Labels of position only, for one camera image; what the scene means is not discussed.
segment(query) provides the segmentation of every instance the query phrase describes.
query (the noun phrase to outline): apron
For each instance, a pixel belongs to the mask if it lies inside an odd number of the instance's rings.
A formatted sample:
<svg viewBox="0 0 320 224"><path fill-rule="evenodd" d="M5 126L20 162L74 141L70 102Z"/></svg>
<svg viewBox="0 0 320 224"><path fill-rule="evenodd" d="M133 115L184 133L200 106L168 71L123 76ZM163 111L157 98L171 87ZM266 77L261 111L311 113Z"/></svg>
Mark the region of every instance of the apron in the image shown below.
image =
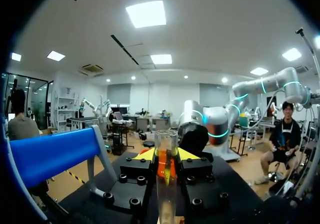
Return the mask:
<svg viewBox="0 0 320 224"><path fill-rule="evenodd" d="M294 126L294 122L292 121L291 128L290 128L290 129L284 129L284 123L282 122L282 127L281 127L281 132L282 132L281 137L282 137L282 140L281 140L281 144L280 144L280 145L281 145L281 147L283 147L285 150L287 150L287 149L286 149L286 139L285 139L284 133L289 133L289 134L291 134L293 126Z"/></svg>

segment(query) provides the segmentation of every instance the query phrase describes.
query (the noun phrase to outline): yellow pad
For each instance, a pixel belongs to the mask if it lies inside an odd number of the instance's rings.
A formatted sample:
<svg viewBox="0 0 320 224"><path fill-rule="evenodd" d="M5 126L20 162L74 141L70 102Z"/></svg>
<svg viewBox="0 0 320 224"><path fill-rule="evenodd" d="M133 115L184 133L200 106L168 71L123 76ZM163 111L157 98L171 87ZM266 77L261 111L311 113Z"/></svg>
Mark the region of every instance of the yellow pad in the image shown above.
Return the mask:
<svg viewBox="0 0 320 224"><path fill-rule="evenodd" d="M180 156L180 160L187 160L188 158L191 158L191 159L200 159L199 157L197 157L196 155L193 155L191 153L188 153L187 151L181 149L181 148L178 148L178 151L179 151L179 156Z"/></svg>
<svg viewBox="0 0 320 224"><path fill-rule="evenodd" d="M145 153L142 153L142 154L136 156L133 159L140 160L140 159L144 158L146 160L152 161L152 158L154 157L154 152L155 152L155 149L151 148L150 150L148 150Z"/></svg>

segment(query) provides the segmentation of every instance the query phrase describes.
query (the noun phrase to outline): glass partition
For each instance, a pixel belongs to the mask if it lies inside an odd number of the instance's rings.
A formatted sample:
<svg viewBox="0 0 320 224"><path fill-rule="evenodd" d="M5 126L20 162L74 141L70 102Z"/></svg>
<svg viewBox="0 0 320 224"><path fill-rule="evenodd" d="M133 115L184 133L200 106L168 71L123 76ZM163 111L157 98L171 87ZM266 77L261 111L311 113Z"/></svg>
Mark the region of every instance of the glass partition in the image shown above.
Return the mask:
<svg viewBox="0 0 320 224"><path fill-rule="evenodd" d="M22 89L25 93L24 114L34 119L40 130L46 129L48 127L46 116L48 82L22 75L3 73L1 80L5 86L3 101L4 108L8 108L8 113L13 112L9 96L11 96L15 79L17 80L16 89Z"/></svg>

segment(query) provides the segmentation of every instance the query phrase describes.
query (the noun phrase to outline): yellow black tape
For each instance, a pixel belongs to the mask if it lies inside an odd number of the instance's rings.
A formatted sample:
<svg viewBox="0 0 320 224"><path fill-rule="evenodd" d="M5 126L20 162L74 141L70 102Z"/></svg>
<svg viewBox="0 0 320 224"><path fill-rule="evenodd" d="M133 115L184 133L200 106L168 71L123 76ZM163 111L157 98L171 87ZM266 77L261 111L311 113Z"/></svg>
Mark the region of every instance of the yellow black tape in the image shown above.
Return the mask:
<svg viewBox="0 0 320 224"><path fill-rule="evenodd" d="M72 172L70 172L69 170L66 170L65 172L69 173L71 176L73 176L75 179L77 179L79 182L81 182L82 184L85 184L85 182L81 179L78 178L75 174L73 174Z"/></svg>

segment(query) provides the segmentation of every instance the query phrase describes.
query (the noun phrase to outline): person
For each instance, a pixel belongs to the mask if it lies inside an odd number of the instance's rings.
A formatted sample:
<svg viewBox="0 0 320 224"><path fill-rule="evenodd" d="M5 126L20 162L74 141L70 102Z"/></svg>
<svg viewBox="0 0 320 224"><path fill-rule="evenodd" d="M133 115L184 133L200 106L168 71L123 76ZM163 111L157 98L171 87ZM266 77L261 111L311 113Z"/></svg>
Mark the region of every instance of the person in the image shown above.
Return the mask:
<svg viewBox="0 0 320 224"><path fill-rule="evenodd" d="M291 103L284 102L282 104L284 118L277 123L270 136L270 151L264 153L261 157L263 176L254 182L256 185L269 182L269 165L272 162L285 164L286 169L289 169L286 177L292 169L297 168L298 159L295 152L299 149L301 131L299 124L292 118L293 108L294 106Z"/></svg>
<svg viewBox="0 0 320 224"><path fill-rule="evenodd" d="M33 119L24 116L26 100L24 93L22 89L18 89L13 93L11 98L15 117L8 123L8 137L10 141L33 138L40 135L37 123Z"/></svg>

